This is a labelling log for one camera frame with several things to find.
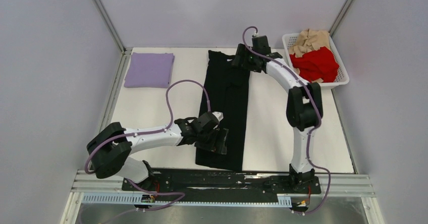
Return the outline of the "black t shirt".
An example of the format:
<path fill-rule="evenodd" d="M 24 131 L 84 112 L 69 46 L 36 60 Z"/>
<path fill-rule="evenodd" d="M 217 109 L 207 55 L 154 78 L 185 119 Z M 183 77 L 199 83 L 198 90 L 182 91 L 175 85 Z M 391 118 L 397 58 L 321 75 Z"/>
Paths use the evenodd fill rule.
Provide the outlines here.
<path fill-rule="evenodd" d="M 211 110 L 223 113 L 224 119 L 221 120 L 220 127 L 229 130 L 227 153 L 216 154 L 197 148 L 195 163 L 240 172 L 243 167 L 250 72 L 233 67 L 233 59 L 233 55 L 209 50 L 204 82 Z"/>

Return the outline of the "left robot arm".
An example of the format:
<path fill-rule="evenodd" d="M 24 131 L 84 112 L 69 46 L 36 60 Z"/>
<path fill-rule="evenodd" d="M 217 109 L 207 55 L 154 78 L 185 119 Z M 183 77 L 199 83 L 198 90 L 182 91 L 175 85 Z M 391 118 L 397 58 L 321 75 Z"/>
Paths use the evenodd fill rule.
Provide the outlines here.
<path fill-rule="evenodd" d="M 85 171 L 98 179 L 120 176 L 142 190 L 149 190 L 155 179 L 151 167 L 145 160 L 132 158 L 132 154 L 158 147 L 192 145 L 225 155 L 229 130 L 220 126 L 222 120 L 223 113 L 214 111 L 150 129 L 124 128 L 113 122 L 87 144 L 89 160 Z"/>

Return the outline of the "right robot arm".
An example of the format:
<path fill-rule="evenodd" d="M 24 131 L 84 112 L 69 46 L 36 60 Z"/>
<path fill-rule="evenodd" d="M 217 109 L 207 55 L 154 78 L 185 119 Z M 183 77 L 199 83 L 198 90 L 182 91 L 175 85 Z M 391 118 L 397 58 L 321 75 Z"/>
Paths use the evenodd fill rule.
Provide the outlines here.
<path fill-rule="evenodd" d="M 298 76 L 277 52 L 272 52 L 266 36 L 254 36 L 253 46 L 240 43 L 232 66 L 271 76 L 287 92 L 286 118 L 293 128 L 293 156 L 289 175 L 279 183 L 291 193 L 319 194 L 319 180 L 309 155 L 316 129 L 323 117 L 320 85 Z"/>

